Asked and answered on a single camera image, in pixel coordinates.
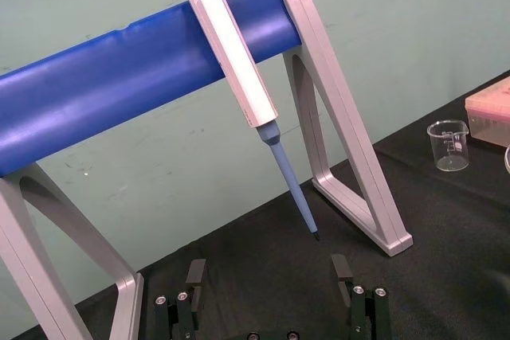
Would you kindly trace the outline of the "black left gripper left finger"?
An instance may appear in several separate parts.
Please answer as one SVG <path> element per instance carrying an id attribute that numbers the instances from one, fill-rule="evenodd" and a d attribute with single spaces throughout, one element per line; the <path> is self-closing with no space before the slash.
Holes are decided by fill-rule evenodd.
<path id="1" fill-rule="evenodd" d="M 206 259 L 190 263 L 184 288 L 170 299 L 158 296 L 154 302 L 154 339 L 196 339 L 206 280 Z"/>

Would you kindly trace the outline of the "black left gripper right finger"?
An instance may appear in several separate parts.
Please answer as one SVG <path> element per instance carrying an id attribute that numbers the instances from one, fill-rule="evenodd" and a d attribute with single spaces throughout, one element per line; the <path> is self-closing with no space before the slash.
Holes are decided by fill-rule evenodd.
<path id="1" fill-rule="evenodd" d="M 332 288 L 340 305 L 344 339 L 389 338 L 389 292 L 355 281 L 347 258 L 331 255 Z"/>

